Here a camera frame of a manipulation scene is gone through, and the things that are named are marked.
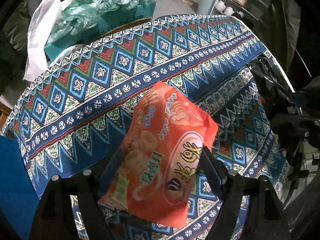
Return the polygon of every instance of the blue patterned fabric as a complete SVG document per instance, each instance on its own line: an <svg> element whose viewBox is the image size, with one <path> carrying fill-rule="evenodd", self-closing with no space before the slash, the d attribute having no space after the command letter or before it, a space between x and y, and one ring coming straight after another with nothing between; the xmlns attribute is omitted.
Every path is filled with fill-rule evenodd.
<svg viewBox="0 0 320 240"><path fill-rule="evenodd" d="M204 109L219 130L212 151L241 175L268 176L276 191L288 165L270 130L246 63L264 45L227 16L173 15L115 33L65 57L20 97L2 133L13 130L38 196L54 174L72 176L118 147L134 107L161 80ZM76 196L76 225L87 238ZM101 205L117 240L204 239L221 202L198 170L183 229L140 220ZM248 199L243 198L234 239Z"/></svg>

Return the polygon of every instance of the silver bolt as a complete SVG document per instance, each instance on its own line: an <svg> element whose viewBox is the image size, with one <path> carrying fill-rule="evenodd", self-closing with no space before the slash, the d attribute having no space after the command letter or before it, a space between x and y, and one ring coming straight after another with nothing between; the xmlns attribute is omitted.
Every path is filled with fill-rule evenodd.
<svg viewBox="0 0 320 240"><path fill-rule="evenodd" d="M59 175L53 175L53 176L51 177L51 179L52 179L53 181L56 181L56 180L59 179Z"/></svg>
<svg viewBox="0 0 320 240"><path fill-rule="evenodd" d="M235 170L228 170L229 175L236 176L237 172Z"/></svg>
<svg viewBox="0 0 320 240"><path fill-rule="evenodd" d="M87 170L84 170L82 173L84 176L89 176L91 174L91 170L87 169Z"/></svg>
<svg viewBox="0 0 320 240"><path fill-rule="evenodd" d="M260 176L260 178L261 178L263 181L268 181L268 177L265 176L265 175Z"/></svg>

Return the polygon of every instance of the orange snack bag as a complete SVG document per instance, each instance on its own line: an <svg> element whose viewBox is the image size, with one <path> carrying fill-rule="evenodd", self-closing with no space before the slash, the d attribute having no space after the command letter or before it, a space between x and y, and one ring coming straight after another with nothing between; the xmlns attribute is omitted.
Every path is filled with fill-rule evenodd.
<svg viewBox="0 0 320 240"><path fill-rule="evenodd" d="M157 82L135 107L123 160L100 201L154 223L185 226L202 146L218 127L175 88Z"/></svg>

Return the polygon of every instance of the floor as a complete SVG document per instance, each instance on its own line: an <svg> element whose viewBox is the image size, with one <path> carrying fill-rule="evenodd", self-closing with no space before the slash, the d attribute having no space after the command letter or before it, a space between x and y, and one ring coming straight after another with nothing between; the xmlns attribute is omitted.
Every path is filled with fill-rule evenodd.
<svg viewBox="0 0 320 240"><path fill-rule="evenodd" d="M153 19L160 16L171 14L194 14L195 5L188 0L156 0L156 8ZM23 73L14 78L12 85L6 87L4 93L0 96L0 102L13 109L20 95L30 82L22 81Z"/></svg>

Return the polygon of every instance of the gray floor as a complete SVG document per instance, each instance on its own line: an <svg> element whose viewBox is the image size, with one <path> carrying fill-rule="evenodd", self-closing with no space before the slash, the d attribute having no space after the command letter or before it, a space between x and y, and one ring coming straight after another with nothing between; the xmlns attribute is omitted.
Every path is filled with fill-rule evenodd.
<svg viewBox="0 0 320 240"><path fill-rule="evenodd" d="M153 19L160 16L171 14L194 14L195 11L190 7L189 2L184 0L156 0L156 9Z"/></svg>

